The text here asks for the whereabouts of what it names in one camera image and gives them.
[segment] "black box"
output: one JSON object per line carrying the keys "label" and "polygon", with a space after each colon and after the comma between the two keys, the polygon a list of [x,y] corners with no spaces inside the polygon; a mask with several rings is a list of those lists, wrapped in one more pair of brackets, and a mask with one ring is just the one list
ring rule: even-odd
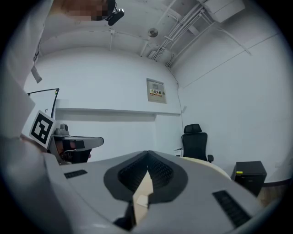
{"label": "black box", "polygon": [[236,162],[231,179],[258,196],[266,179],[261,161]]}

